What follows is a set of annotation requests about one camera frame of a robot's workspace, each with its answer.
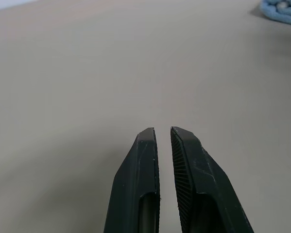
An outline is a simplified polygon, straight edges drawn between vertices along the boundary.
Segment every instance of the beige table surface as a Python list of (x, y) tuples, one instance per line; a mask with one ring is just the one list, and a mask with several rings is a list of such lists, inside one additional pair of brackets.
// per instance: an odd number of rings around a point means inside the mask
[(0, 11), (0, 233), (102, 233), (155, 127), (160, 232), (179, 233), (170, 126), (225, 170), (256, 233), (291, 233), (291, 26), (252, 0), (40, 0)]

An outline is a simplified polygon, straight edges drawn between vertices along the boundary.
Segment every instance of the blue cloth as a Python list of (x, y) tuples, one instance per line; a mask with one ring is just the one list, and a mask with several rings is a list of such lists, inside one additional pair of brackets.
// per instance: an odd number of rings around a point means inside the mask
[(260, 9), (272, 20), (291, 24), (291, 0), (262, 0)]

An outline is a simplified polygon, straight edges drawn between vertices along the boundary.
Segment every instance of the folded blue fabric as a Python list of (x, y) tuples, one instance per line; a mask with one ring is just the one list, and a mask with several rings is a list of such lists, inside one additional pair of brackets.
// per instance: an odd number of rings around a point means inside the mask
[(260, 9), (272, 20), (291, 24), (291, 0), (262, 0)]

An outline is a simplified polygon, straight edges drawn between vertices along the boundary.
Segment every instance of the blue towel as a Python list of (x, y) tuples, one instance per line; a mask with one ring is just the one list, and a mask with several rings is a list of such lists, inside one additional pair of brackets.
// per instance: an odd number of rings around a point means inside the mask
[(262, 0), (260, 9), (272, 20), (291, 24), (291, 0)]

